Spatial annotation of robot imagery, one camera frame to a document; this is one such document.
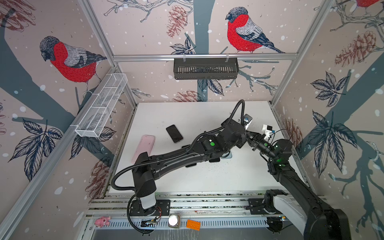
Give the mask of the large phone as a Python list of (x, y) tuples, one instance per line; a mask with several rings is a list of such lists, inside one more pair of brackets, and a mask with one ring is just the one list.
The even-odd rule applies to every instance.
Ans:
[(231, 159), (232, 158), (232, 153), (229, 151), (228, 153), (225, 153), (221, 156), (221, 159)]

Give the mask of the blue phone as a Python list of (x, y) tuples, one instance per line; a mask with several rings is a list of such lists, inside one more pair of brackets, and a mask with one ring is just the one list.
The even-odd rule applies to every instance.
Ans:
[(210, 159), (209, 162), (210, 163), (218, 163), (221, 161), (221, 158), (216, 158), (216, 159)]

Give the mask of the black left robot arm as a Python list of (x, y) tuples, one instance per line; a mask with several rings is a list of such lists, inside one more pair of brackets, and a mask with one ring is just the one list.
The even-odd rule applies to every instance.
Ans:
[[(244, 120), (245, 101), (240, 100), (219, 128), (199, 134), (190, 145), (163, 155), (148, 156), (147, 152), (138, 156), (136, 163), (114, 175), (111, 187), (117, 191), (135, 192), (144, 210), (157, 205), (155, 181), (182, 167), (206, 161), (218, 161), (233, 147), (241, 148), (247, 141)], [(132, 171), (134, 186), (121, 187), (117, 179)]]

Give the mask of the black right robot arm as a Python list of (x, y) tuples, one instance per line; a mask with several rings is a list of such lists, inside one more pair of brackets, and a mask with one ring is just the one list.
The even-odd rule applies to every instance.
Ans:
[(247, 141), (261, 156), (267, 156), (268, 172), (284, 186), (303, 209), (307, 219), (304, 223), (305, 240), (350, 240), (351, 231), (347, 215), (321, 200), (298, 176), (289, 164), (293, 144), (279, 139), (270, 144), (265, 136), (247, 132)]

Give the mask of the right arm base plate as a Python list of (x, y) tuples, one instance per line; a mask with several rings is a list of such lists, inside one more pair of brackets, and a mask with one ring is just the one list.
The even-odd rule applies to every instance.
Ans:
[(248, 199), (249, 206), (246, 207), (251, 215), (272, 215), (274, 212), (267, 210), (267, 205), (264, 199)]

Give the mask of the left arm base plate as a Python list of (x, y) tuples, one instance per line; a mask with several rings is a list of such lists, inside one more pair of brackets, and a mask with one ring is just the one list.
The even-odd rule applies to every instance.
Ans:
[(169, 216), (171, 201), (170, 200), (157, 200), (156, 204), (148, 209), (142, 207), (140, 200), (133, 200), (128, 208), (128, 213), (132, 217), (146, 217), (146, 216)]

